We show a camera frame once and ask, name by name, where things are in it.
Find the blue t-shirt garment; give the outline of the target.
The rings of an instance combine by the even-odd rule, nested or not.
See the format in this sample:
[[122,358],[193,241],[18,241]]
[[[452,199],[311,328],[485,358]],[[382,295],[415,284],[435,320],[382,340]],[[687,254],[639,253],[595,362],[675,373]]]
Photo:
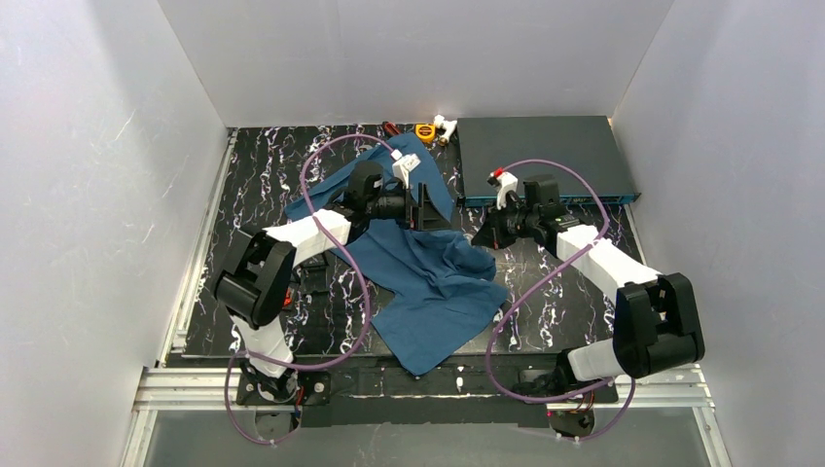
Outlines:
[[371,320],[401,366],[422,376],[491,322],[508,299],[494,258],[462,232],[404,230],[374,220],[342,253],[366,279],[393,293]]

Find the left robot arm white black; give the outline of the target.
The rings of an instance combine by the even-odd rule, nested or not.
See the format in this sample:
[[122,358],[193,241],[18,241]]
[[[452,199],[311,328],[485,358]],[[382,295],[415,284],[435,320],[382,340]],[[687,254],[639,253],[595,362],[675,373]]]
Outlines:
[[393,221],[414,231],[449,228],[447,206],[424,182],[412,180],[417,164],[413,156],[404,156],[387,177],[379,163],[357,162],[346,184],[316,212],[274,228],[240,230],[211,290],[240,332],[255,373],[280,379],[295,367],[279,314],[299,264],[342,249],[373,221]]

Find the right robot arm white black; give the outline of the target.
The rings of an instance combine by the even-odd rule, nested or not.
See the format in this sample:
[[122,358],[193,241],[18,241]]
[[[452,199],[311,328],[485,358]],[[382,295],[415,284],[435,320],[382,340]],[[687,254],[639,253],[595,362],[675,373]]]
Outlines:
[[562,352],[554,371],[563,388],[606,377],[646,377],[695,363],[705,346],[694,288],[681,273],[663,274],[634,260],[561,203],[551,175],[523,181],[498,169],[488,182],[494,206],[473,244],[503,249],[529,238],[554,257],[569,262],[615,308],[613,336]]

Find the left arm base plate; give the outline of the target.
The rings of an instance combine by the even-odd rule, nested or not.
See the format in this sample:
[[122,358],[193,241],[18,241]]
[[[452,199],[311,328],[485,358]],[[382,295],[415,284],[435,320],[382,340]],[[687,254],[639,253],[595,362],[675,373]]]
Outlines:
[[286,370],[280,378],[272,378],[246,360],[239,368],[235,401],[241,406],[323,406],[330,401],[332,383],[328,372]]

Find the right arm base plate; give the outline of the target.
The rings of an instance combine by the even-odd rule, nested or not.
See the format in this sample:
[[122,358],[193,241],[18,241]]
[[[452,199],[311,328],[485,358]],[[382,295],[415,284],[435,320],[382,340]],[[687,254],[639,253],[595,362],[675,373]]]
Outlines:
[[[512,390],[521,396],[548,398],[580,390],[593,381],[579,382],[563,371],[524,370],[519,373],[518,382]],[[587,393],[577,394],[564,401],[571,403],[571,409],[548,410],[551,428],[562,438],[575,441],[592,437],[597,429],[594,405],[596,402],[616,402],[616,391],[608,384]]]

